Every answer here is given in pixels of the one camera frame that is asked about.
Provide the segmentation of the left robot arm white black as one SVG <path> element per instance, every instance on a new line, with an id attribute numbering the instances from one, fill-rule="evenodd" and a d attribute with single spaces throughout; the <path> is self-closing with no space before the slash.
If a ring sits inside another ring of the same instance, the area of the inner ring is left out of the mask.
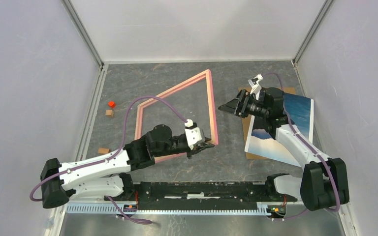
<path id="1" fill-rule="evenodd" d="M 42 206 L 60 207 L 75 198 L 117 197 L 130 200 L 135 194 L 131 171 L 156 163 L 156 158 L 185 153 L 187 158 L 217 143 L 196 124 L 174 136 L 169 126 L 160 124 L 123 148 L 76 162 L 46 161 L 40 175 Z"/>

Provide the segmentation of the blue sea photo print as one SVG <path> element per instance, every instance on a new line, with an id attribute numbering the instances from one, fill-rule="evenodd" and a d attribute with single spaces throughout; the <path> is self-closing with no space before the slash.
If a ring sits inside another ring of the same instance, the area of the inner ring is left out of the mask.
<path id="1" fill-rule="evenodd" d="M 284 102 L 293 123 L 297 126 L 296 130 L 312 141 L 314 134 L 314 101 L 307 97 L 286 93 Z M 244 151 L 299 167 L 300 164 L 292 154 L 265 132 L 262 126 L 263 122 L 251 118 L 248 143 Z"/>

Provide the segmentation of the pink wooden picture frame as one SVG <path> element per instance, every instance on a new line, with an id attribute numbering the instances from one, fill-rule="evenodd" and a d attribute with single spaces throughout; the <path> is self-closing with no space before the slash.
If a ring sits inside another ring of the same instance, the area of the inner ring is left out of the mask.
<path id="1" fill-rule="evenodd" d="M 205 136 L 205 138 L 210 138 L 211 143 L 216 146 L 219 144 L 219 138 L 212 72 L 209 69 L 161 92 L 160 94 L 157 94 L 156 97 L 165 99 L 183 89 L 195 85 L 202 80 L 206 82 L 208 119 L 211 133 L 210 137 Z M 148 131 L 145 135 L 142 134 L 143 111 L 156 102 L 158 102 L 157 99 L 149 98 L 137 106 L 134 141 L 125 145 L 124 147 L 124 150 L 127 151 L 128 155 L 130 156 L 130 161 L 132 164 L 152 164 L 157 161 L 167 160 L 185 154 L 179 153 L 178 151 L 179 143 L 186 141 L 184 134 L 176 136 L 172 135 L 172 130 L 167 125 L 157 125 L 153 128 L 153 130 Z"/>

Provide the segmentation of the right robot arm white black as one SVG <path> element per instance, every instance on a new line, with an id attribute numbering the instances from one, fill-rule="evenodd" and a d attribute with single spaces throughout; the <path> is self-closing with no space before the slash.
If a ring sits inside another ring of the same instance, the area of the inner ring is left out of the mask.
<path id="1" fill-rule="evenodd" d="M 339 211 L 341 205 L 349 202 L 345 162 L 329 157 L 299 132 L 285 110 L 281 89 L 262 88 L 258 93 L 242 89 L 235 98 L 220 105 L 219 110 L 240 118 L 260 119 L 263 129 L 300 164 L 301 178 L 289 174 L 268 176 L 264 193 L 269 200 L 290 195 L 301 200 L 309 211 Z"/>

